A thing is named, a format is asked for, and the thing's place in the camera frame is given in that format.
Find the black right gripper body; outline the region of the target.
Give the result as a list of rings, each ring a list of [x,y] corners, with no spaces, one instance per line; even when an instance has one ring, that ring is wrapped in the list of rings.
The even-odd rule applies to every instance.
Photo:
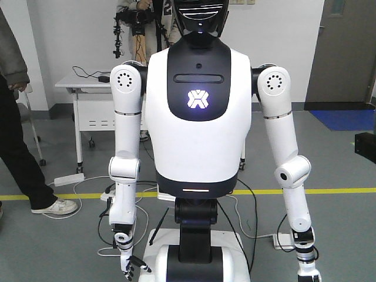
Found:
[[[363,132],[355,135],[355,153],[376,162],[375,134]]]

